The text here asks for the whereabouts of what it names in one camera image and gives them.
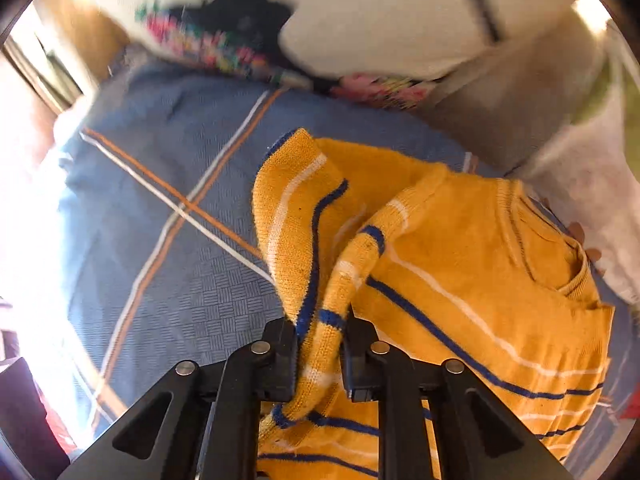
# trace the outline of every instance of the yellow sweater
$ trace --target yellow sweater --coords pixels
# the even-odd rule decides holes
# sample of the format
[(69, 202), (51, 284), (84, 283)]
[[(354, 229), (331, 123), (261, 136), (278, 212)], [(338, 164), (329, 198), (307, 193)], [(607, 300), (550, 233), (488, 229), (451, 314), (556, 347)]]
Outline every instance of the yellow sweater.
[[(300, 129), (270, 151), (253, 201), (302, 342), (294, 399), (260, 424), (259, 470), (377, 476), (377, 404), (351, 403), (340, 376), (350, 305), (412, 358), (463, 360), (554, 455), (569, 453), (600, 396), (613, 308), (580, 245), (519, 182)], [(439, 476), (426, 404), (424, 414)]]

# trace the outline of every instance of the bright light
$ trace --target bright light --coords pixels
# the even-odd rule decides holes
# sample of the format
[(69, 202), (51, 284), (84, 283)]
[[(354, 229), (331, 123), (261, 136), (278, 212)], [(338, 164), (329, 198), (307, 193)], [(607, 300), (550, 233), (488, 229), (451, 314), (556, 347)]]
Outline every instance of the bright light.
[(607, 30), (607, 22), (611, 16), (600, 0), (576, 0), (574, 9), (593, 34), (600, 34)]

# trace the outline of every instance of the triangular cutout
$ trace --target triangular cutout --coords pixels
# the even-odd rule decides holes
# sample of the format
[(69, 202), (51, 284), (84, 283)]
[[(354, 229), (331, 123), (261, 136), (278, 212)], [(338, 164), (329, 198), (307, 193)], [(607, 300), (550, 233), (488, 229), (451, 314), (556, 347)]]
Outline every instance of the triangular cutout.
[(169, 392), (156, 397), (145, 411), (133, 419), (113, 439), (113, 447), (140, 460), (149, 458), (156, 444), (164, 416), (169, 409), (171, 398), (172, 394)]
[(477, 392), (471, 391), (466, 396), (487, 456), (497, 458), (524, 445)]

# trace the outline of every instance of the navy blue stripe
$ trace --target navy blue stripe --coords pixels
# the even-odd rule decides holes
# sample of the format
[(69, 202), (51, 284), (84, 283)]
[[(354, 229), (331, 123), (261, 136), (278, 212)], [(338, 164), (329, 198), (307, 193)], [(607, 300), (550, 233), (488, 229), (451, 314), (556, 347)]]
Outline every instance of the navy blue stripe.
[(260, 165), (260, 167), (264, 166), (264, 163), (267, 162), (267, 160), (269, 160), (269, 157), (271, 155), (273, 155), (275, 152), (277, 152), (282, 145), (287, 142), (291, 137), (293, 137), (293, 134), (296, 132), (297, 130), (291, 130), (288, 134), (284, 134), (282, 137), (280, 137), (278, 140), (276, 140), (276, 142), (274, 143), (273, 146), (271, 146), (268, 150), (266, 155), (264, 155), (264, 159), (262, 160), (262, 164)]
[(569, 433), (570, 431), (578, 431), (578, 430), (581, 430), (582, 428), (584, 428), (584, 424), (578, 424), (577, 426), (572, 426), (570, 428), (567, 428), (566, 430), (555, 430), (555, 431), (548, 431), (545, 434), (537, 434), (536, 437), (547, 438), (550, 436), (564, 435), (565, 433)]
[(258, 455), (258, 460), (289, 460), (291, 462), (307, 462), (307, 463), (308, 462), (330, 462), (332, 464), (341, 465), (342, 467), (347, 467), (348, 469), (353, 469), (358, 473), (364, 473), (365, 475), (373, 476), (373, 478), (378, 478), (378, 472), (373, 471), (373, 469), (351, 464), (349, 462), (345, 462), (344, 460), (340, 460), (339, 458), (336, 458), (335, 456), (330, 456), (330, 455), (300, 454), (300, 453), (264, 453), (262, 455)]
[(276, 426), (283, 430), (296, 425), (295, 420), (291, 420), (287, 415), (282, 413), (282, 404), (276, 404), (276, 407), (271, 412), (271, 416), (273, 417), (273, 421), (276, 423)]
[(385, 252), (385, 235), (382, 234), (382, 231), (375, 225), (365, 225), (360, 229), (360, 232), (366, 233), (376, 241), (378, 244), (378, 256), (382, 256), (382, 253)]
[(324, 209), (331, 205), (332, 202), (338, 200), (347, 191), (349, 183), (345, 178), (340, 186), (334, 189), (328, 195), (322, 197), (320, 202), (316, 204), (314, 215), (311, 219), (311, 235), (312, 235), (312, 256), (311, 256), (311, 272), (309, 273), (309, 282), (306, 286), (305, 299), (302, 300), (302, 306), (296, 321), (296, 333), (300, 339), (304, 339), (306, 332), (311, 325), (311, 317), (316, 309), (318, 302), (318, 282), (320, 280), (320, 264), (318, 262), (318, 225), (320, 223), (320, 215)]
[(508, 383), (495, 376), (487, 367), (481, 365), (478, 361), (473, 359), (471, 355), (465, 352), (453, 339), (446, 335), (431, 319), (424, 315), (420, 309), (418, 309), (408, 299), (404, 298), (401, 294), (393, 290), (385, 283), (379, 282), (375, 278), (369, 276), (367, 278), (367, 285), (375, 288), (378, 292), (384, 294), (389, 300), (393, 301), (397, 306), (402, 308), (407, 314), (413, 317), (416, 321), (421, 323), (431, 334), (433, 334), (444, 346), (451, 350), (458, 358), (462, 359), (468, 365), (473, 367), (482, 377), (489, 381), (494, 386), (499, 386), (509, 392), (526, 397), (527, 399), (551, 399), (558, 400), (563, 399), (565, 395), (582, 395), (588, 396), (593, 392), (599, 390), (603, 383), (598, 384), (593, 390), (567, 390), (564, 394), (552, 394), (549, 392), (532, 392), (518, 386), (517, 384)]
[(343, 330), (345, 325), (345, 321), (339, 314), (331, 312), (330, 310), (327, 310), (325, 308), (321, 308), (318, 311), (318, 321), (324, 323), (325, 325), (337, 328), (338, 330)]
[(329, 426), (330, 428), (343, 428), (344, 430), (356, 431), (357, 433), (365, 433), (373, 436), (379, 436), (380, 430), (373, 426), (361, 424), (355, 420), (341, 418), (340, 416), (324, 416), (318, 412), (309, 413), (306, 418), (316, 426)]

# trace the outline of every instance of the silver screw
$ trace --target silver screw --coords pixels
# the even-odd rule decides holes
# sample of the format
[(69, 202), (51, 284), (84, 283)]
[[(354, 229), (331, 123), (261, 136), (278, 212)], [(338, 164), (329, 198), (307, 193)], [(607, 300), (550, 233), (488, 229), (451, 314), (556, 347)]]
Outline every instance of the silver screw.
[(375, 343), (371, 343), (371, 351), (374, 354), (384, 355), (389, 352), (389, 345), (384, 341), (376, 341)]
[(465, 370), (465, 364), (457, 359), (449, 359), (444, 367), (450, 374), (461, 374)]
[(271, 350), (271, 345), (266, 341), (256, 341), (251, 345), (251, 352), (254, 354), (266, 354), (269, 350)]
[(175, 365), (175, 373), (178, 375), (191, 375), (196, 369), (196, 365), (191, 361), (180, 361)]

